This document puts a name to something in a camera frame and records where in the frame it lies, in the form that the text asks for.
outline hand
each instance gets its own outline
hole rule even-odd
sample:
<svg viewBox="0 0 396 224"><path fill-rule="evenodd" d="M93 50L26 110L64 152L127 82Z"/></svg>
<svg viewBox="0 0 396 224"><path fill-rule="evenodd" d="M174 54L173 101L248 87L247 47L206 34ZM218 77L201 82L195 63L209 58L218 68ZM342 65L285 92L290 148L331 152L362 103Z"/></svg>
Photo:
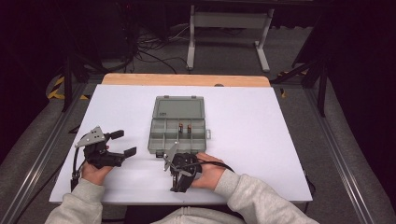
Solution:
<svg viewBox="0 0 396 224"><path fill-rule="evenodd" d="M209 156L203 152L198 153L196 156L199 161L218 161L224 163L222 160ZM191 186L193 188L215 190L225 168L214 164L202 164L201 166L202 175L199 179L193 180Z"/></svg>
<svg viewBox="0 0 396 224"><path fill-rule="evenodd" d="M82 165L81 177L95 185L101 186L105 181L106 175L110 173L112 169L113 167L111 166L104 166L101 169L98 169L94 165L84 162Z"/></svg>

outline white table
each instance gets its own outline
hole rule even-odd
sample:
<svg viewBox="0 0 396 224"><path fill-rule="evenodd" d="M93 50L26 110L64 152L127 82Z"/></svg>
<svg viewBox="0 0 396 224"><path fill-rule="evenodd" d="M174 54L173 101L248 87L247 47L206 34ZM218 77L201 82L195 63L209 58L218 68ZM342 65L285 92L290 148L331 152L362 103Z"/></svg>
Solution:
<svg viewBox="0 0 396 224"><path fill-rule="evenodd" d="M150 123L156 96L197 95L205 98L206 128L212 139L206 152L223 159L238 174L262 179L289 201L312 201L288 128L270 87L193 87L98 85L74 144L95 126L104 133L124 130L107 143L112 152L137 147L135 156L116 167L105 181L103 203L221 204L224 199L205 189L174 193L163 159L149 154ZM49 201L60 203L70 192L75 148L70 148ZM78 164L83 159L83 148Z"/></svg>

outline gray sleeve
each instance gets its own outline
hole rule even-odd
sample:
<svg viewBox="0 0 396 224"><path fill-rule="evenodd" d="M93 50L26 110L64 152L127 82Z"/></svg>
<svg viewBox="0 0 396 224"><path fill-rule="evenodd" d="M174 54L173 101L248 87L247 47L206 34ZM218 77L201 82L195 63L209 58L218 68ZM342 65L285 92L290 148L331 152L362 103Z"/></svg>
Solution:
<svg viewBox="0 0 396 224"><path fill-rule="evenodd" d="M64 195L60 206L52 210L47 223L102 223L101 199L105 192L103 186L94 185L80 179L72 193Z"/></svg>
<svg viewBox="0 0 396 224"><path fill-rule="evenodd" d="M261 180L226 170L215 192L246 223L317 223Z"/></svg>

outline person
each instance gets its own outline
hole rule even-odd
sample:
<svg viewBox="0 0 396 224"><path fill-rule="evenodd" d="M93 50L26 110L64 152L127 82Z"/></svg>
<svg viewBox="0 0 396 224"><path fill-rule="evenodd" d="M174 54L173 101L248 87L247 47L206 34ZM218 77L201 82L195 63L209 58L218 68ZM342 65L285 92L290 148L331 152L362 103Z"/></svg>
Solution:
<svg viewBox="0 0 396 224"><path fill-rule="evenodd" d="M198 153L201 161L223 162L205 153ZM64 195L60 206L52 210L46 223L101 223L102 186L112 167L96 169L85 163L81 179L72 191ZM317 223L294 204L281 198L269 185L249 175L238 175L214 164L203 164L202 175L193 188L211 189L227 200L232 211L244 220L229 214L198 207L182 207L155 224L165 223Z"/></svg>

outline small object in box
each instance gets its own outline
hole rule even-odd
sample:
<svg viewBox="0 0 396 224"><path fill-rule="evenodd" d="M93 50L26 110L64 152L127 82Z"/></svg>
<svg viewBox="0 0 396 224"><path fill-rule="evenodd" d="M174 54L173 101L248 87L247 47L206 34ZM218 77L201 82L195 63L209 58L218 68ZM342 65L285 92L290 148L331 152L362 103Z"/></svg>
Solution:
<svg viewBox="0 0 396 224"><path fill-rule="evenodd" d="M182 123L178 124L178 132L183 133L183 124Z"/></svg>

